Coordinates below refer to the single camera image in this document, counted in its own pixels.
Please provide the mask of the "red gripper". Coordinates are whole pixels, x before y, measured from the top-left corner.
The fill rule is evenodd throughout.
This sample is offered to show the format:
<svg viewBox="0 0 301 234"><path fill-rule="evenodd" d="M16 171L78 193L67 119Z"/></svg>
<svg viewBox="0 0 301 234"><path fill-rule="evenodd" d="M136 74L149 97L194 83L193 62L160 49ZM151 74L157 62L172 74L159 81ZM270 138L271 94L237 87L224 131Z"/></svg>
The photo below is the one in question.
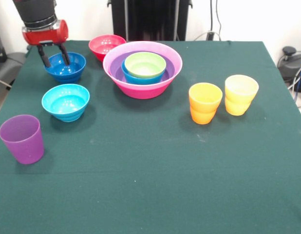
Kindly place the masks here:
<svg viewBox="0 0 301 234"><path fill-rule="evenodd" d="M45 67L51 67L48 57L43 50L43 44L59 44L58 48L61 51L63 61L66 65L70 65L70 59L67 50L64 46L64 42L68 38L68 26L65 20L58 19L55 24L38 30L28 29L25 26L22 27L22 35L25 41L29 45L37 45L38 53Z"/></svg>

